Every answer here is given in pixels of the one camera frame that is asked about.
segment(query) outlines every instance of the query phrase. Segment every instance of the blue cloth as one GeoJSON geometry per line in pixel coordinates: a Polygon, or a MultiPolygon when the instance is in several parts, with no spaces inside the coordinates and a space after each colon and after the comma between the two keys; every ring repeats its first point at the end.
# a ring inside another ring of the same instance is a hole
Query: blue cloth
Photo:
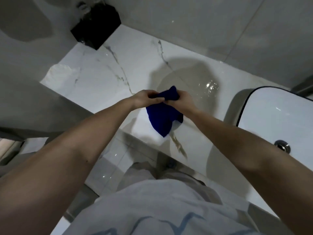
{"type": "MultiPolygon", "coordinates": [[[[172,86],[169,90],[154,95],[152,98],[157,97],[164,97],[166,101],[176,101],[179,99],[179,95],[175,86],[172,86]]],[[[183,114],[174,107],[168,106],[163,102],[148,106],[146,109],[152,127],[163,137],[165,137],[170,132],[174,120],[177,120],[181,123],[183,122],[183,114]]]]}

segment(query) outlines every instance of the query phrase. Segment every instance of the wall tile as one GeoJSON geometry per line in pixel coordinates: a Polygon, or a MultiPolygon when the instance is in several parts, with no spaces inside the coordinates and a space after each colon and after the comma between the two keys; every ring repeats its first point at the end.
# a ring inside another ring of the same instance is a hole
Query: wall tile
{"type": "Polygon", "coordinates": [[[221,61],[262,1],[106,0],[124,25],[221,61]]]}
{"type": "Polygon", "coordinates": [[[265,0],[226,63],[293,87],[313,73],[313,0],[265,0]]]}

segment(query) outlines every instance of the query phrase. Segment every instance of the sink basin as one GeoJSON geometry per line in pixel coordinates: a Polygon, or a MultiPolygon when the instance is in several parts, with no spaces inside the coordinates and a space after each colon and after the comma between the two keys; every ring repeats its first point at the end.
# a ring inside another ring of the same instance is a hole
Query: sink basin
{"type": "MultiPolygon", "coordinates": [[[[246,99],[237,126],[272,144],[283,140],[290,155],[313,170],[313,101],[281,88],[260,87],[246,99]]],[[[254,188],[245,198],[275,215],[254,188]]]]}

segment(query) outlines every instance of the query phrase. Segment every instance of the chrome drain plug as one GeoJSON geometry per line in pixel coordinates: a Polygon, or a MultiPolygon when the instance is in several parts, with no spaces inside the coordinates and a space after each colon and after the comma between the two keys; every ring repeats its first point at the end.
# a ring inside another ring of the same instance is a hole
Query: chrome drain plug
{"type": "Polygon", "coordinates": [[[288,154],[291,151],[290,145],[284,140],[277,140],[276,142],[274,142],[274,145],[288,154]]]}

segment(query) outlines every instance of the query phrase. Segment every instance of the white marble countertop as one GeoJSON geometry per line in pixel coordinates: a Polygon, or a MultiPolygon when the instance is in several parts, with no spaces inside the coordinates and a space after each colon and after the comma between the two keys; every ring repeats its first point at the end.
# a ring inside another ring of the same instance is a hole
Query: white marble countertop
{"type": "MultiPolygon", "coordinates": [[[[175,85],[188,91],[199,108],[221,120],[241,90],[279,86],[123,25],[97,51],[77,43],[59,64],[51,67],[41,83],[93,113],[142,89],[161,92],[175,85]]],[[[165,138],[151,126],[146,109],[133,111],[120,128],[214,180],[223,177],[216,168],[232,166],[227,159],[214,164],[210,158],[219,152],[186,117],[165,138]]],[[[236,176],[238,183],[245,180],[236,176]]],[[[223,181],[217,182],[240,194],[229,186],[232,180],[223,177],[223,181]]],[[[254,189],[250,186],[248,192],[240,195],[249,200],[251,190],[254,189]]]]}

